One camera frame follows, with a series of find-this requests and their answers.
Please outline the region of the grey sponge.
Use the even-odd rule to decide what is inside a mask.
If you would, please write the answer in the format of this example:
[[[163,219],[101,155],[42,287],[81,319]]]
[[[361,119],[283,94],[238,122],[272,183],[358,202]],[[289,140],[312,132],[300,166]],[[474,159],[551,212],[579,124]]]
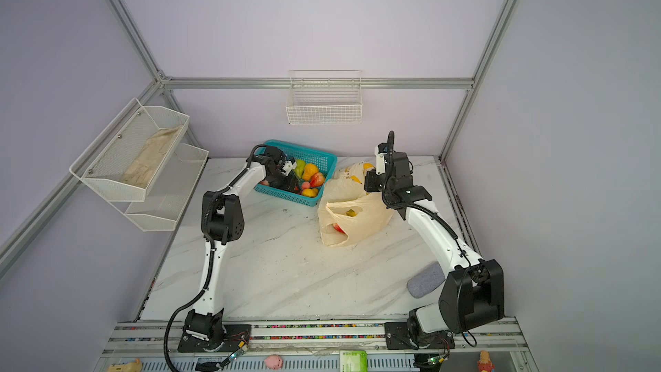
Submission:
[[[438,289],[446,280],[445,273],[438,262],[428,265],[414,275],[406,284],[409,294],[420,299]]]

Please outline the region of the white mesh shelf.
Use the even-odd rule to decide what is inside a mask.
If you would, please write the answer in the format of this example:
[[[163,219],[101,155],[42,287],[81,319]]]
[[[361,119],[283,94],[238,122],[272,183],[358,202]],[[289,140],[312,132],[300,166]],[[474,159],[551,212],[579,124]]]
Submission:
[[[182,126],[146,189],[120,180],[142,147],[160,129]],[[107,202],[143,202],[189,128],[189,116],[134,98],[74,161],[69,172]]]
[[[142,232],[172,232],[208,161],[208,151],[181,143],[144,201],[110,201]]]

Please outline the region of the orange mango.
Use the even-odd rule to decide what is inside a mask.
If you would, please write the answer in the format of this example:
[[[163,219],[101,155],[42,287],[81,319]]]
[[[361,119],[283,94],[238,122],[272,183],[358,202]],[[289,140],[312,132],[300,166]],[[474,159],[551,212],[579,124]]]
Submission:
[[[302,175],[302,180],[309,182],[311,177],[317,172],[319,172],[319,169],[315,164],[307,163],[305,167],[305,171]]]

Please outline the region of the yellow toy figure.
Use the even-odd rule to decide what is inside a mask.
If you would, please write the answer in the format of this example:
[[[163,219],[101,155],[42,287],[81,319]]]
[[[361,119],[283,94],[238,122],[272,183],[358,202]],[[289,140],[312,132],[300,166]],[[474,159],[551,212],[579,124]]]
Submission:
[[[127,363],[112,364],[106,369],[107,372],[141,372],[142,370],[143,363],[139,358]]]

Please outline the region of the green box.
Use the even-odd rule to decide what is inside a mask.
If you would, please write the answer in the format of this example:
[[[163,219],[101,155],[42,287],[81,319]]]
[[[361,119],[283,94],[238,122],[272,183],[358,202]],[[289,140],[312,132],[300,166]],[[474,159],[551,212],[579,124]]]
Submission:
[[[341,372],[367,372],[368,354],[366,351],[341,351],[339,370]]]

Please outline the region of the beige plastic bag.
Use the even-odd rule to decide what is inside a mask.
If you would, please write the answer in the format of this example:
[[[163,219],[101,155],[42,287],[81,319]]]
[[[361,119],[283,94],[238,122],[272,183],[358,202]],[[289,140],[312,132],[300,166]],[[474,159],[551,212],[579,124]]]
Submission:
[[[383,230],[394,211],[383,203],[380,193],[364,189],[369,171],[375,167],[360,162],[340,168],[325,185],[318,204],[320,239],[324,246],[353,246]]]

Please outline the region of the red figurine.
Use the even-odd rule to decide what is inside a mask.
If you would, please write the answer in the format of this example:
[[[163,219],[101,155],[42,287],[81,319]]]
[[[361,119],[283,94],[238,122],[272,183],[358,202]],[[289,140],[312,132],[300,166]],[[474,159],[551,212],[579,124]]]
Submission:
[[[494,364],[488,351],[480,352],[478,361],[478,372],[494,372]]]

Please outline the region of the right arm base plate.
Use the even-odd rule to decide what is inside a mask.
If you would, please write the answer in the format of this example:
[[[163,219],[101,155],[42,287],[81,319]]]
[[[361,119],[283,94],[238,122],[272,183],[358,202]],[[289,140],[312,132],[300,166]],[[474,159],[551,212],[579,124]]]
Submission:
[[[454,336],[449,331],[424,332],[412,321],[384,324],[385,340],[389,350],[452,350]]]

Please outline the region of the white mesh lower shelf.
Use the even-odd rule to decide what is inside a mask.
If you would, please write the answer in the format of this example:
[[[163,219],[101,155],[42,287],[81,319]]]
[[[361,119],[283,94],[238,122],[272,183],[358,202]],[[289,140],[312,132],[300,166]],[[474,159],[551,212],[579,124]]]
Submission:
[[[144,201],[110,201],[142,232],[172,232],[208,161],[208,151],[181,143]]]

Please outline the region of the orange pear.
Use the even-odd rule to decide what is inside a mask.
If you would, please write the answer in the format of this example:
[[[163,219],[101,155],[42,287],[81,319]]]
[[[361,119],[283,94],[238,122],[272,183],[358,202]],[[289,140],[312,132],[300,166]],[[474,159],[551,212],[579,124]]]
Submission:
[[[315,198],[318,195],[318,189],[316,188],[303,189],[303,191],[301,191],[301,194],[308,198]]]

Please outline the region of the beige cloth in shelf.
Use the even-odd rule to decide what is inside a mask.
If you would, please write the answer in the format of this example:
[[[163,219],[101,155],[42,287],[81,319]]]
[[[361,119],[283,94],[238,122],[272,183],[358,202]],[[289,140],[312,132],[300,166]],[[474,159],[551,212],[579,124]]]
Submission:
[[[160,129],[147,139],[138,157],[129,165],[120,181],[146,189],[181,129],[182,126]]]

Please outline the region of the aluminium front rail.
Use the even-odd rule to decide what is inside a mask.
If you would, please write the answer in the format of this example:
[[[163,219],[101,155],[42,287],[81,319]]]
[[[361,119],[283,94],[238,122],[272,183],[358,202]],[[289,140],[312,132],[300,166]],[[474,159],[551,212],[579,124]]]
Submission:
[[[142,371],[266,371],[266,357],[280,356],[281,371],[340,371],[341,351],[366,351],[368,371],[417,371],[423,365],[442,371],[475,371],[481,351],[488,351],[497,371],[537,371],[518,322],[505,318],[454,336],[452,350],[389,350],[384,324],[394,320],[250,321],[248,344],[236,359],[231,353],[179,353],[182,325],[170,332],[161,321],[120,323],[113,330],[95,369],[139,358]]]

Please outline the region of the pink pig toy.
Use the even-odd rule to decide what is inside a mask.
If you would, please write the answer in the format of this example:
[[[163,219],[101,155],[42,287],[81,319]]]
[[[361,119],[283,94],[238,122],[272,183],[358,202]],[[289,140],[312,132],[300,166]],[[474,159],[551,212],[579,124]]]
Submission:
[[[284,366],[284,360],[280,356],[271,355],[265,358],[264,364],[269,370],[281,370]]]

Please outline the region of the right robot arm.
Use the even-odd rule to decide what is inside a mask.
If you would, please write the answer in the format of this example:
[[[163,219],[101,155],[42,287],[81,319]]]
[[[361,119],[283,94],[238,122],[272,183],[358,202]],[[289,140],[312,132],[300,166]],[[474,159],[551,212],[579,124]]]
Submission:
[[[383,204],[423,238],[445,277],[438,302],[411,311],[411,336],[448,331],[463,335],[504,318],[504,270],[477,253],[439,214],[432,195],[414,184],[406,153],[394,149],[394,132],[375,148],[376,168],[364,189],[379,193]]]

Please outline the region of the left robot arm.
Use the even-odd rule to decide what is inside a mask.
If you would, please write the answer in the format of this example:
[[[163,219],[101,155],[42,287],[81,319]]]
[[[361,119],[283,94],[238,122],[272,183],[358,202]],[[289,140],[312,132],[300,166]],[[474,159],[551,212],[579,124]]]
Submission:
[[[201,232],[205,240],[205,260],[200,292],[189,304],[183,331],[205,344],[224,339],[222,325],[222,268],[228,246],[240,239],[245,228],[241,199],[256,186],[266,183],[283,186],[292,182],[294,162],[271,145],[252,148],[244,167],[222,189],[206,192],[201,201]]]

